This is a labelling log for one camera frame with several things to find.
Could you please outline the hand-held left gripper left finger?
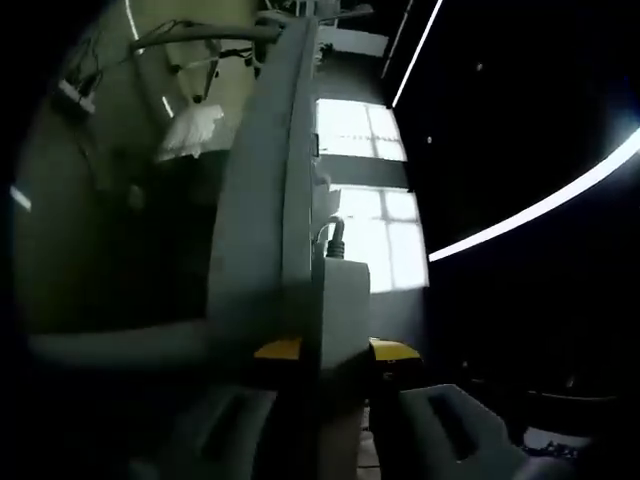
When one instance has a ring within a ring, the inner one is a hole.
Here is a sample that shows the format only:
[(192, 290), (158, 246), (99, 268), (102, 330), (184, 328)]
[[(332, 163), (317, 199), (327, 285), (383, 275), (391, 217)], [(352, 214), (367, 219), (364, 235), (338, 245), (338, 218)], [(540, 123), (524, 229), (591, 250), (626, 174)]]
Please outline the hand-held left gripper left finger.
[(174, 422), (162, 449), (164, 479), (293, 479), (300, 454), (292, 384), (303, 340), (266, 343), (240, 384), (212, 386)]

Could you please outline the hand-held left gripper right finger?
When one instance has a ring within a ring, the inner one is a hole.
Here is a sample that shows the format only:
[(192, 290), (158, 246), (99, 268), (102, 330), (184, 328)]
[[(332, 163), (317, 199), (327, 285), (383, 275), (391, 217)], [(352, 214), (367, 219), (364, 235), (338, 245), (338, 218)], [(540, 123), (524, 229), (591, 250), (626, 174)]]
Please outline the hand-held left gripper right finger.
[(527, 462), (505, 422), (453, 384), (424, 386), (425, 364), (401, 342), (369, 339), (370, 425), (384, 479), (514, 479)]

